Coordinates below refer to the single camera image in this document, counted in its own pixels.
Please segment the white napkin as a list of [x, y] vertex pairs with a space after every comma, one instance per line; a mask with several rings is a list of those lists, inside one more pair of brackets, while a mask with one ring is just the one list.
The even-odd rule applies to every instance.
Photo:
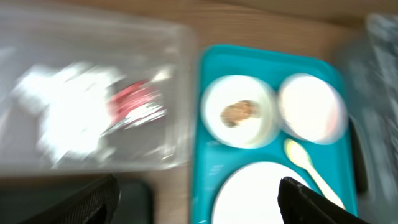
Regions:
[[77, 62], [65, 68], [35, 65], [13, 97], [39, 118], [37, 147], [53, 162], [85, 159], [109, 149], [105, 134], [116, 119], [110, 99], [124, 76], [115, 67]]

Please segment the pink bowl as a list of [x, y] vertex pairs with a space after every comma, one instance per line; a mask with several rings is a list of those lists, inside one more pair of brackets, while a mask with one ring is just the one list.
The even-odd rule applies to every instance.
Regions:
[[277, 105], [283, 130], [304, 141], [333, 144], [348, 128], [342, 96], [329, 83], [307, 73], [293, 74], [282, 82]]

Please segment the red foil wrapper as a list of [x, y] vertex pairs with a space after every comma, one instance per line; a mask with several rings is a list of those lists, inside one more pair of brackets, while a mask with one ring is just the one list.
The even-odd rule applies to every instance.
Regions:
[[103, 135], [141, 126], [167, 114], [160, 90], [149, 80], [140, 80], [114, 94], [108, 101], [113, 122]]

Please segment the white round plate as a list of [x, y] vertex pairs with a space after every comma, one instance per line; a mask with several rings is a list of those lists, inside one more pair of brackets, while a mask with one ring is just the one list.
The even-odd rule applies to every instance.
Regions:
[[294, 170], [275, 162], [254, 162], [240, 168], [218, 192], [212, 224], [283, 224], [277, 198], [284, 177], [308, 186]]

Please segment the white bowl with food scraps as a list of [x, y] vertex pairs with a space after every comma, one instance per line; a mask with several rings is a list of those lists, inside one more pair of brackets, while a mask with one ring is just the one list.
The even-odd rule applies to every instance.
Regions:
[[212, 81], [203, 92], [200, 114], [207, 131], [230, 147], [264, 147], [280, 132], [275, 91], [266, 82], [247, 75], [227, 75]]

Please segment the yellow plastic spoon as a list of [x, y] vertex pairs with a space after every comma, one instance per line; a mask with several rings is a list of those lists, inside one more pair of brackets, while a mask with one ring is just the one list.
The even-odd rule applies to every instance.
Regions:
[[333, 202], [335, 205], [339, 206], [343, 210], [346, 210], [342, 200], [335, 193], [335, 191], [325, 182], [323, 177], [317, 172], [312, 164], [312, 160], [308, 152], [304, 147], [294, 141], [293, 139], [286, 139], [284, 141], [284, 152], [288, 159], [296, 166], [306, 170], [310, 177], [317, 184], [321, 193], [329, 201]]

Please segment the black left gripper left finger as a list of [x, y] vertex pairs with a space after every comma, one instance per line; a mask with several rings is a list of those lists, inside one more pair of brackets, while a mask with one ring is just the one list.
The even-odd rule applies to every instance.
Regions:
[[22, 224], [110, 224], [121, 197], [118, 180], [104, 176]]

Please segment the brown food scraps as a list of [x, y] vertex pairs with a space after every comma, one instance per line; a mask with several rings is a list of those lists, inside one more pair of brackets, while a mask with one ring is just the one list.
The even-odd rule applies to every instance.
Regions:
[[242, 121], [258, 117], [258, 105], [254, 101], [242, 100], [225, 107], [221, 114], [221, 121], [225, 126], [233, 128]]

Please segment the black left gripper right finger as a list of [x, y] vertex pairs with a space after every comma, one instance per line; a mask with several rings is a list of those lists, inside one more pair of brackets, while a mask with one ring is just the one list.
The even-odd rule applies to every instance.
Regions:
[[369, 224], [291, 177], [280, 180], [277, 200], [284, 224]]

